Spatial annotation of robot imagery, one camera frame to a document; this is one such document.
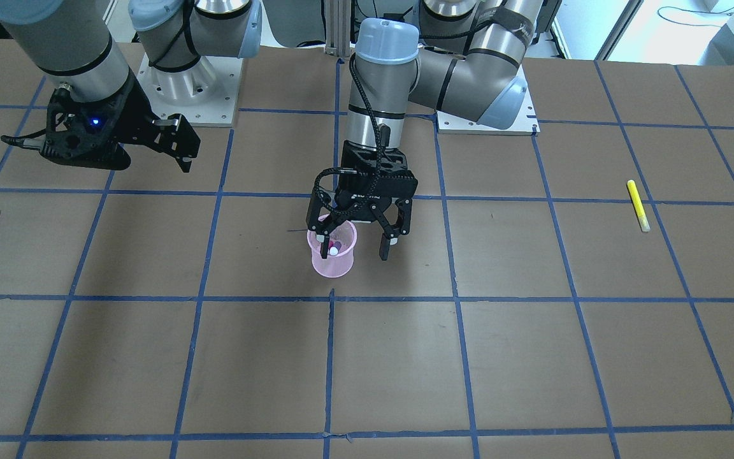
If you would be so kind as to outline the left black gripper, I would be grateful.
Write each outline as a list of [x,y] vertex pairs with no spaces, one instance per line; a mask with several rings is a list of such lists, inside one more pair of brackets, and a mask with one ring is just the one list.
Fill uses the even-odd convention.
[[[378,221],[383,232],[379,258],[387,261],[391,247],[398,243],[399,237],[410,233],[413,197],[419,181],[408,168],[407,157],[399,149],[387,149],[385,155],[379,157],[373,149],[344,142],[342,166],[356,170],[356,173],[345,174],[339,179],[335,191],[337,207],[346,213],[349,221]],[[343,224],[343,213],[335,207],[320,220],[322,209],[332,202],[329,192],[315,186],[306,213],[306,226],[315,241],[320,243],[318,253],[322,259],[328,258],[332,233]],[[384,214],[391,204],[397,207],[393,224]]]

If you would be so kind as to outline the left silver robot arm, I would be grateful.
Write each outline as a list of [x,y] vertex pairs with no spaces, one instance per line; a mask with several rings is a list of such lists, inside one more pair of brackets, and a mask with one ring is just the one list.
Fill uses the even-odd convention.
[[380,258],[408,235],[419,181],[400,150],[407,106],[509,128],[527,93],[519,74],[545,1],[419,1],[414,23],[368,17],[349,60],[347,134],[337,168],[315,178],[312,255],[343,256],[335,233],[377,222]]

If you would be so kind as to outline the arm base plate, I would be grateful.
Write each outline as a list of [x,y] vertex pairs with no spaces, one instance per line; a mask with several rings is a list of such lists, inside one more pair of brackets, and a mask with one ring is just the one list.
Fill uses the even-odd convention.
[[141,61],[137,78],[159,117],[180,113],[194,127],[232,128],[244,61],[202,56],[190,69],[164,72]]
[[437,111],[436,123],[446,134],[531,136],[540,131],[523,68],[477,121]]

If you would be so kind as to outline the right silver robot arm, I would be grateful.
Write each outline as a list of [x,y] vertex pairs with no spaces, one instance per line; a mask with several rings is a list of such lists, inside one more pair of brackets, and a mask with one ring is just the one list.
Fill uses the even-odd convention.
[[[220,78],[210,57],[251,58],[262,36],[259,1],[131,1],[152,91],[174,106],[208,101]],[[55,164],[125,170],[124,145],[142,145],[189,172],[200,137],[186,115],[164,117],[91,1],[0,1],[0,23],[55,85],[45,127],[2,136]]]

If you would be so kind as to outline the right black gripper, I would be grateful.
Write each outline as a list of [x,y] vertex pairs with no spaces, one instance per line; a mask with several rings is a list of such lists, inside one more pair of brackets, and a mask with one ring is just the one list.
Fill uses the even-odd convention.
[[125,143],[166,154],[189,173],[201,139],[183,114],[157,117],[133,73],[100,101],[74,101],[69,84],[54,90],[41,157],[65,166],[120,171],[131,165]]

